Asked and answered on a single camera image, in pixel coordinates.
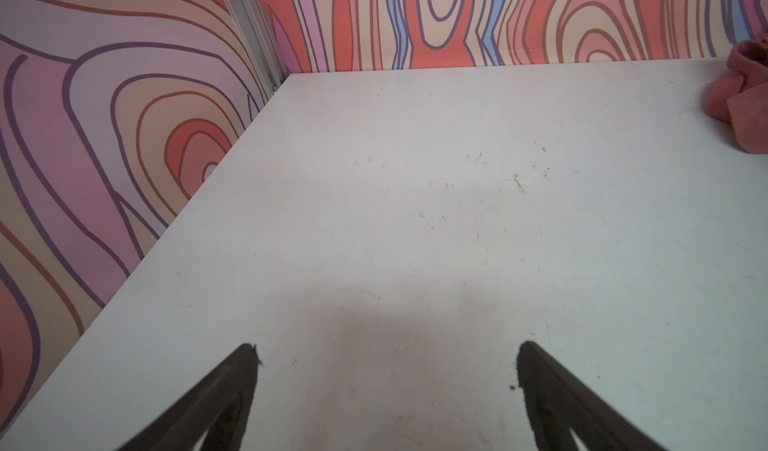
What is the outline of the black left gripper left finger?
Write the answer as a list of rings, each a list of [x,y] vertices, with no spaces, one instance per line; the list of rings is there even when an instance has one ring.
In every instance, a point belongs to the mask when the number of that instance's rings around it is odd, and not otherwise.
[[[121,449],[238,450],[261,364],[254,345],[240,345]]]

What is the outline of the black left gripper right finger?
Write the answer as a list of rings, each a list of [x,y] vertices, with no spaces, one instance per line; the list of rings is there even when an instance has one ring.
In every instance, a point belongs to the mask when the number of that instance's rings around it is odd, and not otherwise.
[[[518,387],[539,450],[660,450],[655,440],[533,341],[516,361]]]

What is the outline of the dusty pink shirt grey trim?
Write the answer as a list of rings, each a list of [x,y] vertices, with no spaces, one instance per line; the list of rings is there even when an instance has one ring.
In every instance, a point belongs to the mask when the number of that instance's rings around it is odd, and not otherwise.
[[[708,87],[703,110],[728,124],[738,147],[767,154],[767,35],[738,43],[726,60],[727,72]]]

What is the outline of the aluminium frame post back left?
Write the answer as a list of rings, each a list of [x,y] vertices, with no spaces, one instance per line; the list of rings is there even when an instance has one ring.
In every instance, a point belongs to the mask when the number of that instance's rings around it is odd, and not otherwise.
[[[260,0],[224,0],[269,100],[288,77],[276,35]]]

